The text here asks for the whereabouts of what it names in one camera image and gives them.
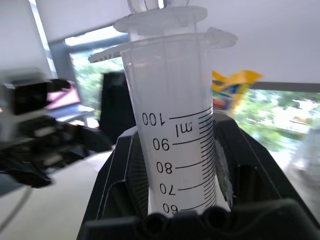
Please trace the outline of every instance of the black cover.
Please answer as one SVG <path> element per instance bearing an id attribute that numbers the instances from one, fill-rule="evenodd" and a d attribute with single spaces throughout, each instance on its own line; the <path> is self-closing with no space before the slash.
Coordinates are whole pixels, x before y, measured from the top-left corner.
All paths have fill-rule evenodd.
<path id="1" fill-rule="evenodd" d="M 124 71 L 104 74 L 99 125 L 113 144 L 124 131 L 136 125 Z"/>

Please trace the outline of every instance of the black equipment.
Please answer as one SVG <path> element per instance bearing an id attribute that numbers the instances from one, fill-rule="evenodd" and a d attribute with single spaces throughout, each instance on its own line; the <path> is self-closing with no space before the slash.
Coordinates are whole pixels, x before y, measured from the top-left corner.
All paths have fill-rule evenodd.
<path id="1" fill-rule="evenodd" d="M 78 240 L 319 240 L 319 223 L 266 148 L 223 114 L 213 114 L 219 185 L 231 211 L 148 216 L 148 178 L 137 128 L 124 132 L 96 179 Z M 222 165 L 227 164 L 228 171 Z"/>

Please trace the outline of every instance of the green trees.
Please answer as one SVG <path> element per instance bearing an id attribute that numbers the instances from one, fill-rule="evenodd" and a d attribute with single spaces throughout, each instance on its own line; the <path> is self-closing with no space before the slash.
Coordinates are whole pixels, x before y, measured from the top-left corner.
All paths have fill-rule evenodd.
<path id="1" fill-rule="evenodd" d="M 286 142 L 301 141 L 305 136 L 304 133 L 286 130 L 275 124 L 276 110 L 288 110 L 289 107 L 304 109 L 306 113 L 302 117 L 295 117 L 292 121 L 303 119 L 305 125 L 312 127 L 315 124 L 314 119 L 319 116 L 320 93 L 250 89 L 245 93 L 234 115 L 244 131 L 269 151 L 278 152 L 285 148 L 285 139 Z"/>
<path id="2" fill-rule="evenodd" d="M 238 125 L 250 136 L 259 141 L 269 151 L 282 148 L 282 136 L 274 123 L 274 108 L 277 106 L 274 95 L 265 90 L 248 90 L 235 111 Z"/>
<path id="3" fill-rule="evenodd" d="M 122 70 L 124 68 L 122 60 L 120 57 L 96 63 L 75 60 L 73 65 L 82 104 L 94 108 L 96 117 L 99 117 L 103 74 Z"/>

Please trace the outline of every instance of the white ceiling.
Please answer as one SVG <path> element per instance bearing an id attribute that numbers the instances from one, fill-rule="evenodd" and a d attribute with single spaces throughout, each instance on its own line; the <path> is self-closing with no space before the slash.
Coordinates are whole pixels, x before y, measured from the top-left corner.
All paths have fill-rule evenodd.
<path id="1" fill-rule="evenodd" d="M 199 32 L 235 34 L 236 46 L 214 50 L 222 74 L 249 69 L 263 82 L 320 83 L 320 0 L 190 0 L 208 8 Z"/>
<path id="2" fill-rule="evenodd" d="M 129 14 L 127 0 L 37 0 L 48 41 L 105 26 Z M 264 82 L 320 83 L 320 0 L 190 0 L 208 9 L 199 32 L 235 34 L 236 46 L 212 53 L 212 69 L 249 69 Z"/>

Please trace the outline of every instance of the black machine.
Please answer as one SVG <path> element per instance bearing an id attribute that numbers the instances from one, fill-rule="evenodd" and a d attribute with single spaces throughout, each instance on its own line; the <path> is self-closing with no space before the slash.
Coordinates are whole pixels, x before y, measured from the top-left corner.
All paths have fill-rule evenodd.
<path id="1" fill-rule="evenodd" d="M 49 116 L 48 93 L 68 89 L 68 81 L 45 79 L 34 68 L 0 73 L 0 196 L 48 186 L 52 171 L 112 149 L 101 131 Z"/>
<path id="2" fill-rule="evenodd" d="M 96 179 L 78 240 L 318 240 L 319 223 L 266 148 L 223 114 L 213 114 L 215 161 L 231 211 L 148 216 L 148 178 L 137 128 L 124 132 Z"/>

